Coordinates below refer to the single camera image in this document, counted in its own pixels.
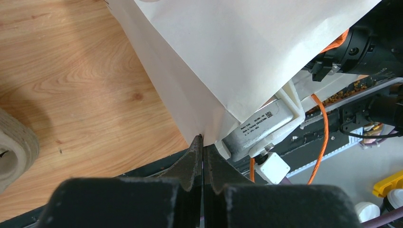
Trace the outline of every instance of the purple cable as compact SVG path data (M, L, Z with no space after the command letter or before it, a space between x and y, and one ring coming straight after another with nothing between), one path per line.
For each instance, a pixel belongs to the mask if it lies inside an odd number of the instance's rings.
M292 183L290 182L290 180L287 177L285 177L284 179L282 179L280 181L280 184L282 184L282 185L290 185Z
M389 132L389 134L394 134L394 133L397 133L397 131L392 130L391 132ZM378 141L372 142L372 143L363 143L363 145L365 145L365 146L377 146L378 144L384 142L386 139L387 138L383 138L381 140L378 140Z
M373 218L369 221L363 222L362 224L364 228L377 228L385 224L388 224L392 221L395 221L396 219L400 219L402 217L403 217L403 207L399 207L398 209L394 209L391 212Z

